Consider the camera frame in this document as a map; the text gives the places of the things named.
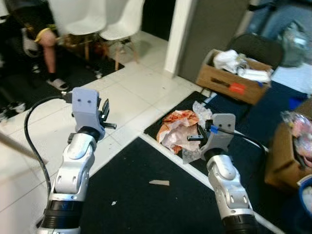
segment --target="white chair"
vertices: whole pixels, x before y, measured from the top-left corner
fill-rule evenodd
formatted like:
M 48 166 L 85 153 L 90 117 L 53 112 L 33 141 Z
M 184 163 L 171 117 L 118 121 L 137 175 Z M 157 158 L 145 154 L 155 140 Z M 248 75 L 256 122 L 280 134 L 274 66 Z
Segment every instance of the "white chair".
M 97 33 L 106 26 L 106 0 L 90 0 L 86 16 L 66 25 L 66 30 L 76 36 L 85 37 L 85 57 L 89 60 L 88 35 Z
M 128 0 L 124 6 L 121 17 L 116 23 L 109 24 L 100 36 L 105 40 L 123 40 L 128 39 L 134 53 L 136 62 L 138 63 L 138 55 L 135 51 L 131 36 L 140 30 L 142 22 L 143 5 L 145 0 Z M 119 67 L 120 46 L 116 47 L 115 70 Z

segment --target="white tile floor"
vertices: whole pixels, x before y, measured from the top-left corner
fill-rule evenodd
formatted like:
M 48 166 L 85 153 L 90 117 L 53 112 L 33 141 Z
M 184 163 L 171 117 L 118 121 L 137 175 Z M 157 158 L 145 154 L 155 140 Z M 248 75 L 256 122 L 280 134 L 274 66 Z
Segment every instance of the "white tile floor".
M 96 150 L 91 169 L 94 174 L 122 148 L 135 139 L 155 120 L 201 88 L 185 79 L 162 75 L 167 42 L 140 32 L 134 37 L 140 64 L 132 55 L 122 55 L 125 68 L 85 85 L 97 89 L 102 99 L 110 100 L 108 121 L 118 129 L 107 131 Z M 25 113 L 19 114 L 0 131 L 28 147 L 23 132 Z M 62 151 L 75 121 L 71 106 L 61 100 L 50 101 L 34 111 L 29 132 L 41 155 L 49 160 L 47 169 L 54 175 L 62 161 Z M 44 177 L 39 164 L 0 145 L 0 227 L 5 234 L 29 234 L 31 226 L 46 203 Z

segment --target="black chair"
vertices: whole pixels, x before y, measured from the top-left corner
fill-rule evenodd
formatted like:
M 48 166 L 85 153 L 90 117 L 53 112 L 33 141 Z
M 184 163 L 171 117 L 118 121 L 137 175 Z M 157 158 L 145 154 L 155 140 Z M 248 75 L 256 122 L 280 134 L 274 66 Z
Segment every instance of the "black chair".
M 284 57 L 281 44 L 257 34 L 243 34 L 232 39 L 227 47 L 227 50 L 231 49 L 270 65 L 273 70 L 280 65 Z

